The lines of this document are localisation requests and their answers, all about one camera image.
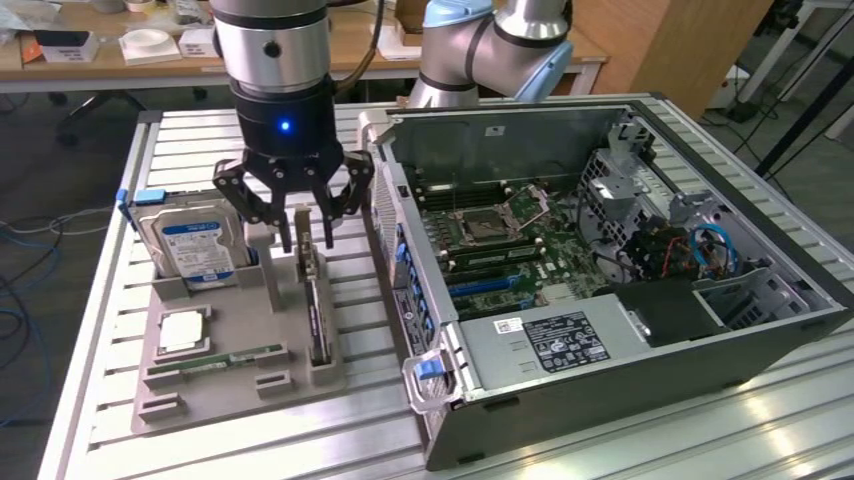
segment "blue cable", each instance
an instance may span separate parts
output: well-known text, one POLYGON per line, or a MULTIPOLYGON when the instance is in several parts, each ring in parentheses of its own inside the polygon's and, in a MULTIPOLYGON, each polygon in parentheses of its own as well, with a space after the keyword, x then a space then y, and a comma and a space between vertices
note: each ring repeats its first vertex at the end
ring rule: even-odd
POLYGON ((730 239, 730 234, 726 233, 726 230, 723 230, 718 225, 714 225, 711 223, 703 223, 698 225, 694 228, 694 230, 691 230, 691 234, 688 235, 688 245, 691 247, 691 250, 694 251, 694 258, 696 258, 696 261, 702 266, 704 267, 708 266, 708 262, 706 262, 706 259, 703 258, 703 254, 699 251, 699 246, 696 244, 696 233, 700 230, 708 230, 711 232, 715 232, 718 235, 720 235, 720 238, 723 239, 723 244, 726 245, 726 249, 730 253, 730 259, 732 261, 732 273, 735 273, 738 271, 738 254, 735 252, 735 248, 732 247, 732 240, 730 239))
POLYGON ((0 428, 2 428, 12 422, 18 420, 24 416, 24 414, 26 414, 41 404, 48 394, 50 393, 50 384, 53 383, 53 377, 50 374, 50 358, 48 355, 46 346, 44 345, 44 338, 41 337, 41 329, 38 328, 38 324, 32 320, 32 318, 29 318, 26 312, 21 312, 18 310, 12 310, 8 308, 2 308, 0 309, 0 311, 16 316, 17 318, 21 318, 26 322, 29 330, 32 331, 33 337, 36 339, 36 344, 38 345, 38 349, 41 350, 41 356, 44 358, 44 389, 36 394, 33 399, 21 408, 17 409, 12 416, 5 418, 4 420, 0 420, 0 428))
MULTIPOLYGON (((45 269, 45 271, 41 274, 41 276, 38 276, 38 278, 30 280, 24 285, 21 285, 21 286, 14 288, 14 291, 20 293, 21 291, 30 289, 38 283, 41 283, 53 274, 53 272, 56 271, 56 266, 58 265, 58 257, 60 257, 58 248, 56 248, 56 247, 53 247, 50 245, 45 245, 44 243, 25 242, 22 240, 18 240, 17 238, 12 237, 10 235, 4 233, 2 231, 0 231, 0 237, 5 238, 13 244, 16 244, 16 245, 18 245, 21 247, 41 248, 41 249, 49 250, 50 253, 52 253, 50 264, 48 265, 48 268, 45 269)), ((0 298, 1 297, 8 297, 8 296, 9 296, 8 293, 0 293, 0 298)))

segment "aluminum table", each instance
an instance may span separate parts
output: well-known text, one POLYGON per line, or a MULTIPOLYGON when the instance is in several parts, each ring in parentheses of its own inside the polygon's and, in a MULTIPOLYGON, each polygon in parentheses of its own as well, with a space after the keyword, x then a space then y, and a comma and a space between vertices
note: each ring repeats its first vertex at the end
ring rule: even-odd
MULTIPOLYGON (((816 229, 811 221, 670 102, 646 95, 609 98, 644 101, 854 289, 851 255, 828 236, 807 232, 804 226, 816 229)), ((391 105, 337 107, 345 148, 355 148, 359 112, 383 107, 391 105)), ((121 186, 130 191, 209 189, 213 163, 235 157, 241 147, 231 110, 144 112, 121 186)), ((680 187, 699 181, 675 157, 659 155, 656 163, 680 187)), ((738 388, 457 469, 424 471, 361 219, 345 220, 335 235, 333 249, 317 245, 333 279, 347 389, 304 405, 137 437, 129 429, 132 396, 153 268, 121 215, 112 215, 40 479, 782 479, 854 474, 854 323, 738 388)), ((283 255, 279 248, 273 254, 283 255)))

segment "workbench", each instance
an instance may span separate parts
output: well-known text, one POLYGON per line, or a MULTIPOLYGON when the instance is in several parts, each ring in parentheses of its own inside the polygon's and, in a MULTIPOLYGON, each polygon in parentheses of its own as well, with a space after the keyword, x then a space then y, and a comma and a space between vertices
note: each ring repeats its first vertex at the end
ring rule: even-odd
MULTIPOLYGON (((371 43, 375 22, 372 3, 329 9, 332 20, 331 72, 335 79, 345 77, 361 61, 371 43)), ((46 63, 37 59, 21 64, 21 43, 30 34, 0 46, 0 93, 132 90, 141 88, 227 85, 225 67, 219 58, 184 58, 170 62, 128 67, 124 65, 117 38, 125 25, 145 20, 141 13, 101 14, 88 3, 65 3, 60 10, 65 29, 93 31, 106 39, 90 63, 46 63)), ((387 24, 393 15, 387 13, 387 24)), ((575 45, 567 73, 576 75, 572 94, 588 94, 607 54, 577 31, 569 33, 575 45)), ((389 61, 377 53, 364 80, 417 78, 417 60, 389 61)))
MULTIPOLYGON (((638 99, 724 178, 854 289, 854 258, 664 100, 638 99)), ((555 98, 549 101, 572 101, 555 98)), ((339 106, 339 138, 356 147, 357 114, 339 106)), ((243 142, 235 113, 144 112, 121 187, 211 189, 217 160, 243 142)), ((655 160, 676 185, 699 178, 658 141, 655 160)), ((288 204, 311 202, 309 194, 288 204)), ((315 224, 315 240, 320 234, 315 224)), ((389 322, 361 218, 327 250, 348 387, 335 397, 150 437, 130 433, 153 267, 113 213, 38 478, 73 479, 567 479, 795 478, 854 474, 854 323, 786 356, 739 387, 702 396, 443 472, 423 470, 389 322)), ((273 256, 283 255, 273 247, 273 256)))

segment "white box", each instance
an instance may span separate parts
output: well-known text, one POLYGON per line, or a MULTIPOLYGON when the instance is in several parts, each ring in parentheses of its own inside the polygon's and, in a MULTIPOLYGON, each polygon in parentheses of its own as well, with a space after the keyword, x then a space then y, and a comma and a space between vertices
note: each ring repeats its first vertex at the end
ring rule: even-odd
POLYGON ((100 46, 97 37, 92 32, 77 33, 88 34, 85 42, 82 42, 81 45, 74 45, 74 43, 78 42, 69 42, 65 45, 57 45, 57 43, 62 43, 61 41, 48 42, 50 45, 38 44, 41 47, 41 54, 44 55, 44 59, 48 63, 88 63, 94 60, 94 55, 97 55, 97 48, 100 46))
POLYGON ((162 46, 144 51, 129 48, 122 38, 118 38, 118 45, 121 46, 124 64, 128 66, 169 62, 182 58, 181 52, 177 50, 177 45, 174 45, 174 40, 172 38, 169 38, 168 42, 165 42, 162 46))
POLYGON ((728 108, 735 101, 735 95, 740 92, 744 85, 750 80, 750 74, 738 68, 735 65, 730 68, 726 74, 723 82, 720 82, 720 88, 715 92, 715 96, 711 97, 708 102, 708 110, 728 108))
POLYGON ((213 49, 213 29, 193 28, 187 30, 177 41, 177 48, 184 57, 215 58, 219 57, 213 49))

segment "white sticker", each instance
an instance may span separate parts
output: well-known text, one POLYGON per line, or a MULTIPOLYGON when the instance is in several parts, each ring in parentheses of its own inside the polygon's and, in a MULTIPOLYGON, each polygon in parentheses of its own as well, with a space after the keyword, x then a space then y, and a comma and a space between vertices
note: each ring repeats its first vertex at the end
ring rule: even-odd
POLYGON ((492 323, 495 323, 495 331, 499 335, 521 331, 521 318, 519 317, 495 320, 492 323))
POLYGON ((487 137, 500 137, 504 135, 504 126, 496 126, 496 127, 485 127, 485 133, 484 136, 487 137))
POLYGON ((220 286, 219 280, 235 273, 228 248, 219 244, 223 228, 219 222, 170 225, 162 237, 172 262, 181 277, 199 288, 220 286))

